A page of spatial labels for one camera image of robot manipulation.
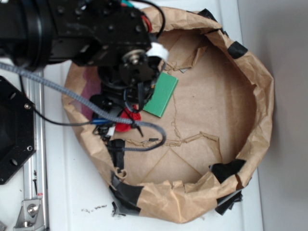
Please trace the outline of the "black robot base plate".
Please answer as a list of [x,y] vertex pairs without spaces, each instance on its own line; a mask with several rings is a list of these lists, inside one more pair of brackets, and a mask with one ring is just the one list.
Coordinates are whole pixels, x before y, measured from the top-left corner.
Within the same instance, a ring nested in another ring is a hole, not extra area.
[[0,184],[6,184],[36,151],[34,104],[0,77]]

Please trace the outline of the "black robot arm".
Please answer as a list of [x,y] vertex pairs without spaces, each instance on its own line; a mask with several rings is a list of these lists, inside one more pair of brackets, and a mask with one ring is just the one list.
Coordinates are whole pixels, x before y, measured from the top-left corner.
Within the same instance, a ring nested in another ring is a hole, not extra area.
[[151,99],[168,52],[144,12],[121,0],[10,0],[0,5],[1,69],[38,81],[49,64],[72,61],[96,67],[102,91],[86,100],[49,80],[41,83],[87,106],[102,139],[117,123],[140,129],[139,113]]

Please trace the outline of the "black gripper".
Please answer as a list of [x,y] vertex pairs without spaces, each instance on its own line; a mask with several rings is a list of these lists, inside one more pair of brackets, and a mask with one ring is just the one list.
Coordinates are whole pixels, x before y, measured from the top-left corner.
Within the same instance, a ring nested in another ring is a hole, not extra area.
[[90,101],[112,116],[130,120],[130,124],[113,122],[93,113],[96,132],[104,141],[110,140],[114,131],[136,128],[140,111],[149,102],[162,73],[162,58],[143,50],[131,51],[120,59],[119,65],[99,66],[101,92]]

